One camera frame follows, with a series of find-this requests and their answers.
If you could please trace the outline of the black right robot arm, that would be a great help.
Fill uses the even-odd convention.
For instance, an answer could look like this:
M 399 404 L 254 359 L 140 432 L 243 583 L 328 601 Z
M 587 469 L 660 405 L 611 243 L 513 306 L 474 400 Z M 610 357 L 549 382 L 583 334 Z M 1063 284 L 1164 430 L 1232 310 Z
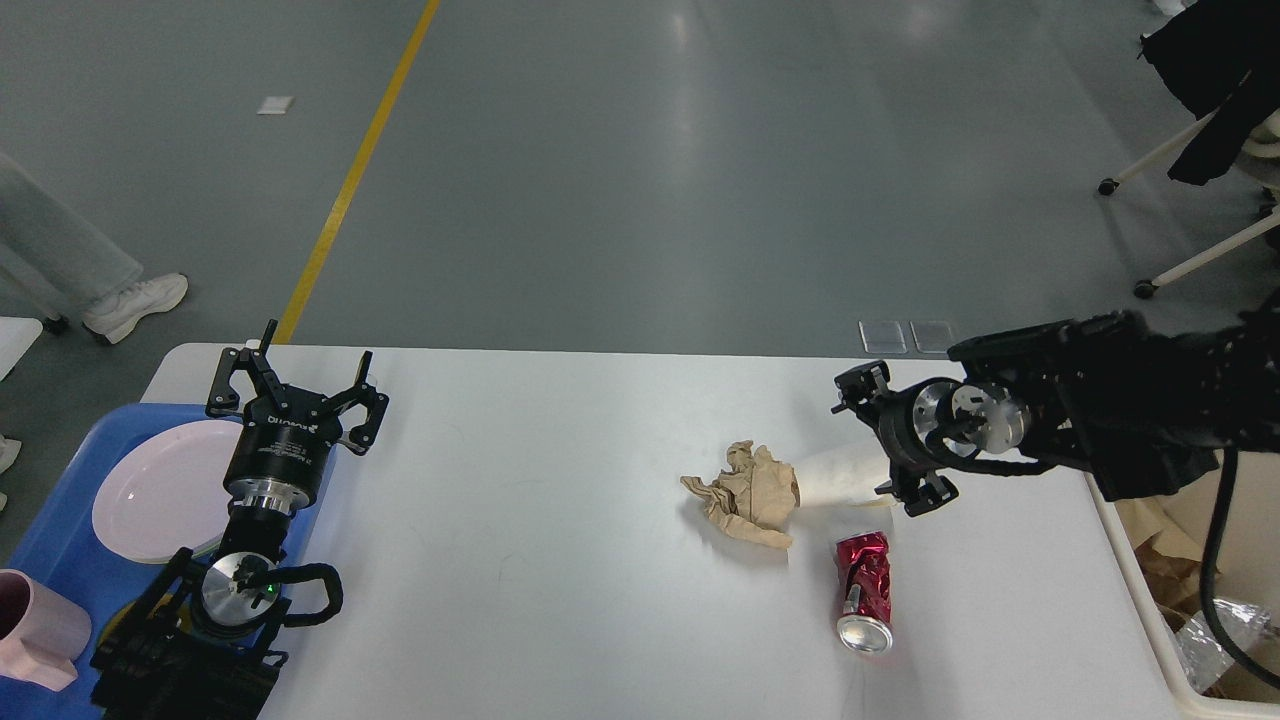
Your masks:
M 1108 502 L 1175 495 L 1220 471 L 1198 598 L 1225 653 L 1276 687 L 1277 674 L 1228 634 L 1213 570 L 1240 455 L 1277 452 L 1277 296 L 1215 332 L 1160 334 L 1139 313 L 1119 311 L 974 337 L 947 356 L 964 378 L 891 389 L 882 360 L 835 378 L 835 413 L 852 413 L 887 459 L 876 497 L 915 518 L 957 497 L 950 470 L 1038 477 L 1071 468 Z

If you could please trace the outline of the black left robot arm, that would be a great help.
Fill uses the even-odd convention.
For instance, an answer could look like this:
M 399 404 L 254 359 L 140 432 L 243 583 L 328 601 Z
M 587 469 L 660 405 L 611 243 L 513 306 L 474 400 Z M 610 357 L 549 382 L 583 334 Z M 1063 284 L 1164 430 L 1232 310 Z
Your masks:
M 319 501 L 332 451 L 365 455 L 389 398 L 369 377 L 371 351 L 338 393 L 285 383 L 268 360 L 275 329 L 221 352 L 205 411 L 241 423 L 223 478 L 228 523 L 206 559 L 175 551 L 102 632 L 90 701 L 105 719 L 256 719 L 289 659 L 279 633 L 343 607 L 339 571 L 288 564 L 285 541 Z

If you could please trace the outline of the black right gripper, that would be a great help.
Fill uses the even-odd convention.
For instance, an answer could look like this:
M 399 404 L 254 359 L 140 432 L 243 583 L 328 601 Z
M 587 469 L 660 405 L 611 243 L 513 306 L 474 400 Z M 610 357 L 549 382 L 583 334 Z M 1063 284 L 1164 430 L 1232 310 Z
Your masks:
M 835 378 L 832 415 L 877 416 L 876 433 L 888 459 L 888 479 L 874 492 L 893 498 L 909 518 L 933 512 L 959 497 L 956 486 L 936 470 L 948 464 L 931 455 L 927 436 L 940 425 L 938 410 L 956 380 L 922 380 L 891 391 L 887 361 L 852 366 Z

